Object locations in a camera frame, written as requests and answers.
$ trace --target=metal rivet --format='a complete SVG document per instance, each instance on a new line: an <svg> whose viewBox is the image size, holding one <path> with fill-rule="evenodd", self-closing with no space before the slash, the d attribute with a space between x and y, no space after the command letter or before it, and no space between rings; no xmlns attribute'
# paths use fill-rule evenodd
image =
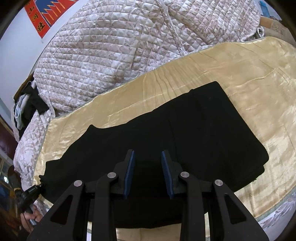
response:
<svg viewBox="0 0 296 241"><path fill-rule="evenodd" d="M221 180L217 179L217 180L215 180L215 184L217 186L222 186L223 185L223 182Z"/></svg>
<svg viewBox="0 0 296 241"><path fill-rule="evenodd" d="M74 182L74 186L79 187L82 185L82 181L81 180L77 180Z"/></svg>
<svg viewBox="0 0 296 241"><path fill-rule="evenodd" d="M181 177L189 177L189 173L188 172L181 172Z"/></svg>
<svg viewBox="0 0 296 241"><path fill-rule="evenodd" d="M115 178L116 177L116 173L115 172L110 172L107 175L109 178Z"/></svg>

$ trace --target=gold satin fabric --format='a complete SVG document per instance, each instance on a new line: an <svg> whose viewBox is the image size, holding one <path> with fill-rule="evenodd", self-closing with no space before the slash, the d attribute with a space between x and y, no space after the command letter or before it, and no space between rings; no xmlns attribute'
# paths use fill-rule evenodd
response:
<svg viewBox="0 0 296 241"><path fill-rule="evenodd" d="M97 96L64 117L53 119L36 164L35 183L39 183L38 175L44 174L45 163L59 159L90 124L107 128L126 123L190 89L218 81L269 154L265 172L235 193L258 217L296 185L295 78L296 49L273 37L217 44L171 61ZM152 230L118 229L118 238L128 241L151 237L154 241L173 241L179 239L178 235L180 225Z"/></svg>

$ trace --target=black clothing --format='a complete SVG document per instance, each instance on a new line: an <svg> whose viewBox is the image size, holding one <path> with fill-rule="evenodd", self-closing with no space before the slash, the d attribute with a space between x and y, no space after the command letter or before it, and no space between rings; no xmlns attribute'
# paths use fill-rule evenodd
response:
<svg viewBox="0 0 296 241"><path fill-rule="evenodd" d="M181 222L182 201L166 192L160 155L168 149L184 171L205 181L221 179L237 191L264 172L268 154L217 82L191 90L126 124L90 125L61 159L40 176L51 202L75 180L99 179L135 151L127 200L115 201L118 228L153 228Z"/></svg>
<svg viewBox="0 0 296 241"><path fill-rule="evenodd" d="M29 125L35 111L37 110L38 113L41 115L44 112L48 111L49 109L47 104L40 98L37 87L33 89L30 84L27 84L21 92L21 95L24 95L24 94L30 94L30 96L26 103L26 106L24 107L24 111L22 112L22 115L21 115L21 119L24 127L21 130L18 130L20 139L23 136L27 126ZM17 122L15 118L14 118L14 121L15 121L15 126L17 128Z"/></svg>

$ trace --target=red banner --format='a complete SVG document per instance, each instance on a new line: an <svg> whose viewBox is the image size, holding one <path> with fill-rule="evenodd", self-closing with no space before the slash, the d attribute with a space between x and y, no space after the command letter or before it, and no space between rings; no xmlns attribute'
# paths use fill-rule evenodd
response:
<svg viewBox="0 0 296 241"><path fill-rule="evenodd" d="M78 0L30 0L25 10L41 38L57 19Z"/></svg>

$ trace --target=black bracket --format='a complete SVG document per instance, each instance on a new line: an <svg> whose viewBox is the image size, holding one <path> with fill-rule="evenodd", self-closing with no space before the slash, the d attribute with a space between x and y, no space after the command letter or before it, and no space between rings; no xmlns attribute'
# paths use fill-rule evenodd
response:
<svg viewBox="0 0 296 241"><path fill-rule="evenodd" d="M269 241L258 222L223 181L206 182L184 172L179 163L171 160L167 150L162 152L162 166L168 195L173 198L186 193L180 241L205 241L206 211L211 241Z"/></svg>
<svg viewBox="0 0 296 241"><path fill-rule="evenodd" d="M127 198L134 168L134 151L128 150L123 162L99 180L76 180L54 203L27 241L86 240L90 197L94 196L92 240L117 241L113 202L110 195Z"/></svg>

